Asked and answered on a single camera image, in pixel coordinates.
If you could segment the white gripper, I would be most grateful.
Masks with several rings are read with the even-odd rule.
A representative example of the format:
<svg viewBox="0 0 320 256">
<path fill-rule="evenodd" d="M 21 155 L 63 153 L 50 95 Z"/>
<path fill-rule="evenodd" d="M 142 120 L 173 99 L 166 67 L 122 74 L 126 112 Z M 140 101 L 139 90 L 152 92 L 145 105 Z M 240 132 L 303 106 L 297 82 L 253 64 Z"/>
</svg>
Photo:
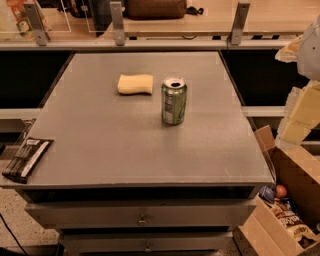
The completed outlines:
<svg viewBox="0 0 320 256">
<path fill-rule="evenodd" d="M 320 124 L 320 16 L 275 55 L 284 62 L 296 62 L 300 75 L 310 79 L 303 88 L 293 87 L 284 107 L 277 137 L 285 142 L 300 144 L 313 128 Z"/>
</svg>

